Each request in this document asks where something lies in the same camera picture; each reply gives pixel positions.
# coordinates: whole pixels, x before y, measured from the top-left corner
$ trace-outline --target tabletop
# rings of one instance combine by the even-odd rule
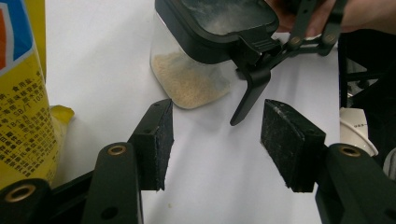
[[[47,91],[71,107],[54,187],[94,168],[103,147],[128,140],[167,95],[149,66],[154,1],[47,1]],[[339,141],[336,50],[287,59],[244,121],[230,119],[247,84],[223,64],[231,91],[195,109],[174,107],[165,191],[142,191],[145,223],[320,223],[315,193],[287,189],[260,143],[265,99],[293,106]]]

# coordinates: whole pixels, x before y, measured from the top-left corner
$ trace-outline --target snack bag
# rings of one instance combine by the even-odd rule
[[[0,0],[0,189],[24,178],[50,182],[74,115],[70,108],[49,106],[44,3]]]

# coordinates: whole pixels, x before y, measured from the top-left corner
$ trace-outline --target skin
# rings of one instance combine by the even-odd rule
[[[284,1],[265,0],[279,17],[278,32],[290,32],[295,21],[295,15],[290,13]],[[319,0],[319,4],[312,15],[306,36],[321,34],[335,0]],[[344,18],[343,32],[359,29],[373,29],[396,35],[396,0],[348,0]]]

